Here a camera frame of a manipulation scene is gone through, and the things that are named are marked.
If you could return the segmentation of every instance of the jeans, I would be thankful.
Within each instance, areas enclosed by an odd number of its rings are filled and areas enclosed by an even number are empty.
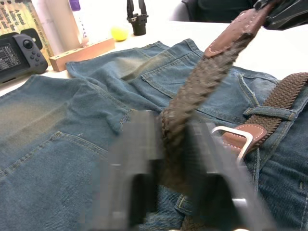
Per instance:
[[[134,110],[168,106],[202,55],[190,39],[171,48],[157,42],[68,63],[72,79],[34,75],[0,97],[0,230],[75,231],[90,220],[98,160],[107,165]],[[234,67],[197,113],[228,127],[253,114],[283,119],[245,163],[279,226],[306,230],[308,89],[290,110],[262,107],[278,82]],[[158,205],[141,230],[179,229],[192,210],[189,198],[165,187]]]

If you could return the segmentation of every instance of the purple bottle cap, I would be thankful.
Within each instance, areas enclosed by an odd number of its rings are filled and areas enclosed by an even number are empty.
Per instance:
[[[69,0],[69,4],[72,8],[72,11],[80,11],[81,10],[79,0]]]

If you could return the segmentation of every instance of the button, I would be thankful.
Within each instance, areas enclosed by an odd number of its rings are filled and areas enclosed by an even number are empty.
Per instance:
[[[30,40],[25,40],[24,42],[23,42],[23,46],[25,47],[25,48],[27,48],[27,49],[31,49],[32,47],[33,47],[33,42],[31,42]]]

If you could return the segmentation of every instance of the wooden block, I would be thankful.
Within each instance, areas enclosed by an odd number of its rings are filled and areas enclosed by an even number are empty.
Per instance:
[[[98,43],[89,44],[86,47],[67,51],[49,58],[54,71],[66,70],[66,63],[71,61],[83,61],[93,59],[115,48],[114,39],[110,38]]]

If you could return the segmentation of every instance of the belt buckle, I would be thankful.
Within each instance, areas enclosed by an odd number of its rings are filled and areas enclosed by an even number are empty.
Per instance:
[[[214,132],[216,132],[216,131],[226,131],[226,132],[229,132],[229,133],[232,133],[232,134],[236,134],[236,135],[240,135],[240,136],[243,136],[243,137],[246,138],[246,143],[242,147],[242,150],[241,150],[241,152],[238,155],[237,160],[236,160],[236,162],[238,164],[240,164],[243,161],[243,158],[244,158],[245,154],[247,153],[248,148],[249,148],[251,142],[254,139],[253,135],[250,134],[249,132],[240,131],[240,130],[237,130],[237,129],[234,129],[234,128],[229,128],[229,127],[226,127],[226,126],[218,126],[218,127],[213,128],[212,129],[212,134]]]

